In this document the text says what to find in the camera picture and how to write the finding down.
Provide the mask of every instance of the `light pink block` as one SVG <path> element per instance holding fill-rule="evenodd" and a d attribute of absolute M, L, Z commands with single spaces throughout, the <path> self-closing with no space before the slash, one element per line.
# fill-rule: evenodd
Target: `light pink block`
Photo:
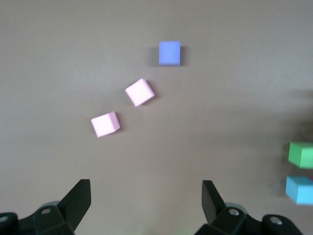
<path fill-rule="evenodd" d="M 97 137 L 105 136 L 120 128 L 115 111 L 91 119 Z"/>
<path fill-rule="evenodd" d="M 143 104 L 144 102 L 148 101 L 153 96 L 155 96 L 148 82 L 144 78 L 141 78 L 138 81 L 136 81 L 125 91 L 135 107 Z"/>

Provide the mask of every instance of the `cube face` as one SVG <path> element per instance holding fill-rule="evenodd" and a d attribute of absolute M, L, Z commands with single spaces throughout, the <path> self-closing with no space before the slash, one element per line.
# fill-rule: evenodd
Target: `cube face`
<path fill-rule="evenodd" d="M 141 78 L 128 87 L 126 90 L 128 97 L 137 107 L 155 96 L 146 79 Z"/>
<path fill-rule="evenodd" d="M 288 176 L 286 195 L 298 205 L 313 205 L 313 181 L 306 176 Z"/>
<path fill-rule="evenodd" d="M 180 41 L 163 41 L 159 43 L 159 64 L 180 65 Z"/>
<path fill-rule="evenodd" d="M 313 169 L 313 143 L 291 142 L 289 162 L 299 168 Z"/>
<path fill-rule="evenodd" d="M 120 128 L 115 111 L 91 119 L 92 126 L 99 138 L 117 131 Z"/>

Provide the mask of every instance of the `green cube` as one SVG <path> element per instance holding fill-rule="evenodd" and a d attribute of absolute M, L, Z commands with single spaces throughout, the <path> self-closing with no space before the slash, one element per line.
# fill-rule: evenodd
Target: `green cube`
<path fill-rule="evenodd" d="M 313 169 L 313 143 L 291 142 L 288 161 L 299 168 Z"/>

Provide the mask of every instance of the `blue cube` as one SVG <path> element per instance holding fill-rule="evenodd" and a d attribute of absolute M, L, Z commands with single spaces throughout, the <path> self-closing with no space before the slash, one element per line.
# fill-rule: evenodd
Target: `blue cube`
<path fill-rule="evenodd" d="M 159 44 L 160 65 L 180 65 L 180 41 L 164 41 Z"/>
<path fill-rule="evenodd" d="M 297 205 L 313 205 L 313 180 L 306 176 L 288 176 L 286 195 Z"/>

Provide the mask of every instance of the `gray tabletop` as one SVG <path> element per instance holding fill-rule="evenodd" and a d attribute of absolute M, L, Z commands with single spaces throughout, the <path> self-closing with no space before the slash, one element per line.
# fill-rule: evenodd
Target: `gray tabletop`
<path fill-rule="evenodd" d="M 0 0 L 0 212 L 20 218 L 90 179 L 78 235 L 192 235 L 201 181 L 305 235 L 284 193 L 290 141 L 313 140 L 311 0 Z M 181 66 L 158 43 L 181 41 Z M 134 107 L 145 78 L 156 96 Z M 97 138 L 90 120 L 116 111 Z"/>

